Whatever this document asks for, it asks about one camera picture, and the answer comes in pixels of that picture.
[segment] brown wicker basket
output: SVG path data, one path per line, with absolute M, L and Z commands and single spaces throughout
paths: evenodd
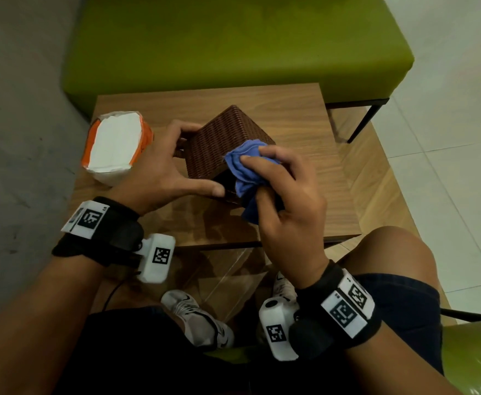
M 256 139 L 275 144 L 239 107 L 231 105 L 184 145 L 189 178 L 217 181 L 226 189 L 224 201 L 240 204 L 235 193 L 235 177 L 228 169 L 224 155 L 244 141 Z

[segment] wooden table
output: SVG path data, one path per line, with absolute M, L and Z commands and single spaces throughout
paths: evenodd
M 356 211 L 317 84 L 104 95 L 98 97 L 93 116 L 112 111 L 139 111 L 158 136 L 172 119 L 204 124 L 231 104 L 238 105 L 278 145 L 294 148 L 313 161 L 328 202 L 325 244 L 360 235 Z M 179 171 L 187 175 L 184 160 L 176 159 L 176 163 Z M 68 216 L 81 202 L 107 189 L 79 169 Z M 212 199 L 188 196 L 147 214 L 140 223 L 146 234 L 174 236 L 177 247 L 260 246 L 257 226 L 243 221 L 242 211 L 242 208 Z

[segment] white sensor device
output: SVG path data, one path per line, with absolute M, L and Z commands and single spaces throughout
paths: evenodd
M 284 297 L 268 298 L 259 309 L 259 319 L 274 358 L 279 361 L 295 360 L 297 353 L 289 341 L 289 329 L 295 322 L 299 305 Z
M 167 279 L 175 243 L 174 237 L 159 233 L 142 240 L 140 250 L 135 252 L 142 255 L 138 267 L 138 279 L 142 283 L 159 284 Z

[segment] black shorts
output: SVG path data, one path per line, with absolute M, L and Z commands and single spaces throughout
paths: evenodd
M 438 292 L 392 274 L 356 279 L 374 298 L 383 321 L 443 374 Z M 142 307 L 90 315 L 55 393 L 290 393 L 327 386 L 334 393 L 357 392 L 341 354 L 277 362 L 268 353 L 233 365 L 201 353 L 161 308 Z

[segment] left hand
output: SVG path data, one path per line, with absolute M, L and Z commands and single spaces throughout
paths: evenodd
M 191 135 L 201 127 L 198 123 L 171 121 L 164 135 L 144 150 L 127 176 L 106 196 L 141 216 L 185 195 L 224 197 L 221 184 L 183 177 L 173 161 L 173 156 L 183 157 L 184 134 Z

